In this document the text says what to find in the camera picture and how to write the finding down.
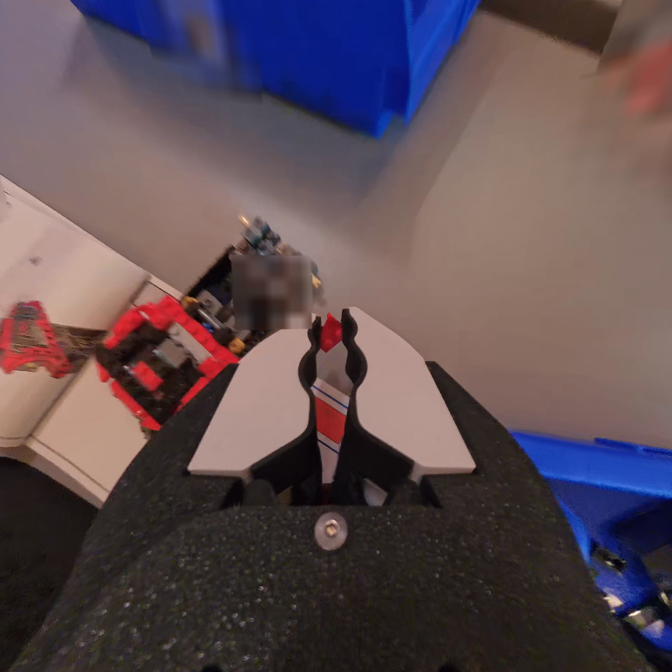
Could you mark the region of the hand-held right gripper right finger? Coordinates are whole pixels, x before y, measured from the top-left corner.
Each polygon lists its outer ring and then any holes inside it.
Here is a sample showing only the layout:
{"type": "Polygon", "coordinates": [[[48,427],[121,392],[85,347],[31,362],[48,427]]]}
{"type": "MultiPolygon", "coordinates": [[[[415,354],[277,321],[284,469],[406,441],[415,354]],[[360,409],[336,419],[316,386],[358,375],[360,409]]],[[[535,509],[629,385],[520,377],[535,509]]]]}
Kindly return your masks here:
{"type": "Polygon", "coordinates": [[[475,459],[422,355],[357,307],[341,314],[345,371],[352,383],[335,496],[385,493],[426,476],[472,475],[475,459]]]}

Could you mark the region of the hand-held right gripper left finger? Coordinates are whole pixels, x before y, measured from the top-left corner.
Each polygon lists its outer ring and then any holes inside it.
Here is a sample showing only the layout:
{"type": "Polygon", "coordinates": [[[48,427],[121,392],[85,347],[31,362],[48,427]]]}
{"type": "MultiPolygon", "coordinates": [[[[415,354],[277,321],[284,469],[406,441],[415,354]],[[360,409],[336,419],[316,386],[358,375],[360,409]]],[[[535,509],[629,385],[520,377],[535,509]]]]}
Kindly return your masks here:
{"type": "Polygon", "coordinates": [[[280,494],[307,487],[315,497],[323,464],[316,437],[316,355],[322,320],[282,329],[235,366],[188,465],[190,475],[265,481],[280,494]]]}

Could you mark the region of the red and black lego car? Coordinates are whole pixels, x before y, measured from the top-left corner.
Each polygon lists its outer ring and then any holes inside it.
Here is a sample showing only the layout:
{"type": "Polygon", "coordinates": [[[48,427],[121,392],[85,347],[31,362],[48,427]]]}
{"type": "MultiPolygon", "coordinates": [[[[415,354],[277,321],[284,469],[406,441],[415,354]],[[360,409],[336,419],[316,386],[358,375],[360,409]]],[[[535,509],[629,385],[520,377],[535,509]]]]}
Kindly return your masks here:
{"type": "Polygon", "coordinates": [[[231,256],[296,256],[299,251],[260,218],[242,217],[241,223],[239,242],[185,294],[134,305],[96,347],[100,381],[148,438],[273,333],[235,328],[231,256]]]}

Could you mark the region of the lego instruction booklet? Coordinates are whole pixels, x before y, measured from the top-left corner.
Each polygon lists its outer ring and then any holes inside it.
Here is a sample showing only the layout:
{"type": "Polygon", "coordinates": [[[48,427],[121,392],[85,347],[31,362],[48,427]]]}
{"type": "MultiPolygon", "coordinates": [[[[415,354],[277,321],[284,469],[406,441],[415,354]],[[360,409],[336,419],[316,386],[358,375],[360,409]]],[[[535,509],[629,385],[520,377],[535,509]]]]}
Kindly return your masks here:
{"type": "MultiPolygon", "coordinates": [[[[100,507],[149,437],[100,381],[96,347],[134,305],[179,297],[9,186],[1,182],[1,455],[100,507]]],[[[161,429],[186,420],[206,387],[161,429]]]]}

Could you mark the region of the blue plastic storage bin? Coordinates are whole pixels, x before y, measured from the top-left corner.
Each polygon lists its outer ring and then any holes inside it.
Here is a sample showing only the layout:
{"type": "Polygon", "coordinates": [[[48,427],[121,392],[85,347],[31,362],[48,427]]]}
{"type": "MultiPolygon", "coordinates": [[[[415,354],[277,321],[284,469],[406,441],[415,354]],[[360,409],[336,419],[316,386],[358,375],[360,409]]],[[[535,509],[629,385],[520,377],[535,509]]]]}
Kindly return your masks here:
{"type": "MultiPolygon", "coordinates": [[[[604,438],[512,436],[550,484],[592,576],[595,546],[641,558],[671,548],[670,449],[604,438]]],[[[651,665],[671,670],[671,650],[656,647],[616,619],[651,665]]]]}
{"type": "Polygon", "coordinates": [[[479,1],[73,1],[205,85],[380,137],[409,122],[479,1]]]}

